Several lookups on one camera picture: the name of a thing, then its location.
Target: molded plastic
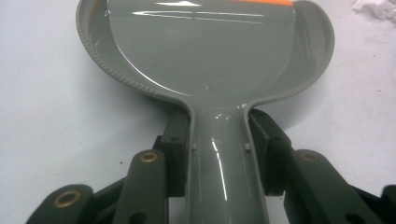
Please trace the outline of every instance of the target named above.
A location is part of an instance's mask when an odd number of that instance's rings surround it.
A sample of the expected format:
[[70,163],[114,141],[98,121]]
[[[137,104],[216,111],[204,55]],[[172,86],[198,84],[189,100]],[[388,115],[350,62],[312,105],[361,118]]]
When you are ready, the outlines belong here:
[[312,85],[334,45],[320,7],[285,2],[79,3],[104,71],[191,114],[186,223],[268,223],[248,111]]

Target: orange tape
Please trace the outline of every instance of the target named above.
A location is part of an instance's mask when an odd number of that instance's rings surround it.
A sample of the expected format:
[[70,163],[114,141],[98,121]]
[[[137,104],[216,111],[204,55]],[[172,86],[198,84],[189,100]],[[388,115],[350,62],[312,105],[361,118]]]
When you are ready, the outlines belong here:
[[275,4],[282,6],[293,6],[290,0],[238,0],[240,2],[252,2],[252,3],[264,3],[264,4]]

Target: curved rim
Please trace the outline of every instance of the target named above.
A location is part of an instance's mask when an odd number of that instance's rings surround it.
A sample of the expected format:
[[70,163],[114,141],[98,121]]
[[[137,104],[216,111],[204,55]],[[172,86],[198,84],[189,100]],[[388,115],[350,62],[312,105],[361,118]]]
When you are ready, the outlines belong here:
[[[84,28],[83,28],[84,25],[82,23],[87,22],[86,25],[87,25],[87,27],[89,27],[88,24],[92,17],[92,11],[88,12],[88,10],[89,9],[95,10],[96,6],[93,7],[92,5],[98,5],[101,3],[106,4],[106,0],[80,0],[78,3],[77,16],[76,16],[79,38],[81,39],[81,42],[82,42],[84,48],[87,50],[87,52],[89,53],[91,58],[95,61],[95,63],[103,71],[105,71],[111,77],[115,78],[117,81],[119,81],[127,86],[131,86],[134,89],[141,91],[142,93],[145,93],[147,95],[153,96],[155,98],[160,98],[160,99],[163,99],[163,100],[171,102],[171,103],[183,105],[190,112],[192,112],[193,111],[192,106],[183,97],[179,97],[174,94],[169,94],[166,91],[154,90],[146,85],[135,82],[135,81],[125,77],[123,74],[118,74],[117,72],[115,72],[111,67],[107,66],[106,63],[104,61],[102,61],[100,57],[98,57],[98,55],[95,53],[95,51],[93,49],[92,44],[89,41],[88,34],[87,34],[88,32],[87,33],[84,32]],[[333,49],[334,49],[334,42],[335,42],[334,39],[335,38],[334,38],[334,31],[333,31],[332,24],[330,22],[329,17],[326,15],[324,10],[315,3],[308,2],[308,1],[297,1],[297,2],[293,2],[293,5],[296,10],[297,16],[299,15],[299,13],[300,14],[302,13],[301,11],[303,11],[304,9],[306,10],[309,7],[309,10],[314,9],[317,12],[317,15],[319,16],[319,18],[321,19],[321,23],[323,24],[322,29],[326,33],[326,35],[329,37],[329,41],[327,41],[327,43],[326,43],[327,45],[325,46],[326,54],[324,55],[325,56],[324,60],[320,64],[320,67],[316,70],[315,74],[311,78],[309,78],[306,82],[294,87],[291,90],[287,90],[287,91],[284,91],[284,92],[281,92],[278,94],[274,94],[274,95],[263,96],[261,98],[258,98],[256,100],[250,102],[245,107],[247,112],[253,106],[264,105],[264,104],[269,104],[269,103],[272,103],[275,101],[279,101],[279,100],[291,97],[292,95],[295,95],[295,94],[307,89],[321,77],[321,75],[323,74],[323,72],[326,70],[326,68],[328,67],[328,65],[330,63],[330,60],[332,58]]]

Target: screw hole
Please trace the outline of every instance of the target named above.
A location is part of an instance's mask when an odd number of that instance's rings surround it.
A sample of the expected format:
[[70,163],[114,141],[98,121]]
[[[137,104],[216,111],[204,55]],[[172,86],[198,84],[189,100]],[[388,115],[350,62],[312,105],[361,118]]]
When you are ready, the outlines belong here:
[[171,137],[171,141],[172,142],[177,142],[178,141],[178,137]]
[[129,217],[129,224],[144,224],[148,220],[148,215],[146,213],[138,212],[133,213]]
[[152,162],[157,160],[157,154],[149,152],[140,157],[142,162]]
[[318,156],[316,156],[314,154],[310,154],[310,153],[304,153],[303,155],[301,155],[301,158],[303,158],[303,160],[305,160],[305,161],[317,161],[318,160]]
[[356,215],[354,213],[346,214],[346,220],[352,224],[365,224],[366,223],[361,216]]
[[64,208],[72,205],[73,203],[78,202],[81,197],[81,192],[78,190],[69,190],[61,195],[59,195],[53,205],[58,208]]

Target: black bracket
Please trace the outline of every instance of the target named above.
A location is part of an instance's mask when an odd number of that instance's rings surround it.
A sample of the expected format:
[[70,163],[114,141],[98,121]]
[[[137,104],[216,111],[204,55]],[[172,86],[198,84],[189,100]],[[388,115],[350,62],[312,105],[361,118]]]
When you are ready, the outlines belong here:
[[[396,223],[396,186],[381,198],[349,186],[325,157],[294,150],[270,116],[253,109],[249,125],[265,195],[286,192],[292,224]],[[169,197],[183,197],[190,116],[177,109],[153,150],[137,153],[128,175],[96,193],[84,185],[57,189],[31,215],[28,224],[166,224]]]

